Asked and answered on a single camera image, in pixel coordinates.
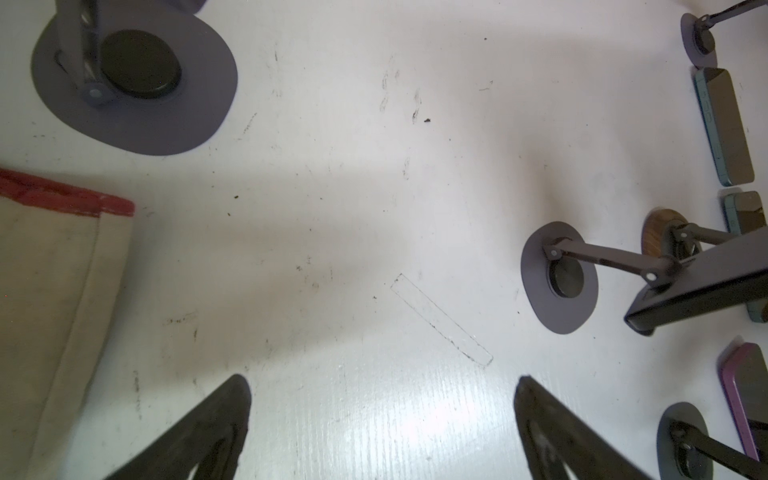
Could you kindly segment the wooden base phone stand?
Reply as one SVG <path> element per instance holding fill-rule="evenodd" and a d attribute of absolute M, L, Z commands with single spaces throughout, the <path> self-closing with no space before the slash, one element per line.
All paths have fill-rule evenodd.
<path fill-rule="evenodd" d="M 703 251 L 702 245 L 721 245 L 735 234 L 702 227 L 689 222 L 672 209 L 654 209 L 641 231 L 641 252 L 653 257 L 671 256 L 680 261 Z"/>

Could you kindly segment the black smartphone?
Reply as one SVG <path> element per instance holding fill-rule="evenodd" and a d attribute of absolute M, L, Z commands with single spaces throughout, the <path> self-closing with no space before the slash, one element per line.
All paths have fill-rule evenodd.
<path fill-rule="evenodd" d="M 735 348 L 719 377 L 744 453 L 767 463 L 767 365 L 760 346 L 745 342 Z"/>
<path fill-rule="evenodd" d="M 694 75 L 694 85 L 719 182 L 752 183 L 754 167 L 730 73 L 705 67 Z"/>
<path fill-rule="evenodd" d="M 738 236 L 687 261 L 669 287 L 646 287 L 624 321 L 650 336 L 663 325 L 767 297 L 767 229 Z"/>

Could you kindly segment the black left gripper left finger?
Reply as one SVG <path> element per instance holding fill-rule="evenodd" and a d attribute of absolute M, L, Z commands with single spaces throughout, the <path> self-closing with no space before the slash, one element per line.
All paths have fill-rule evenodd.
<path fill-rule="evenodd" d="M 232 479 L 248 433 L 252 395 L 228 378 L 110 479 Z"/>

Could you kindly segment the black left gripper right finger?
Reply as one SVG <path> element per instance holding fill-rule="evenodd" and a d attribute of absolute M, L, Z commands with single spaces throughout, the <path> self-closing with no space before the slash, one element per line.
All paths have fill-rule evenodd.
<path fill-rule="evenodd" d="M 514 395 L 517 427 L 533 479 L 646 479 L 531 376 Z"/>

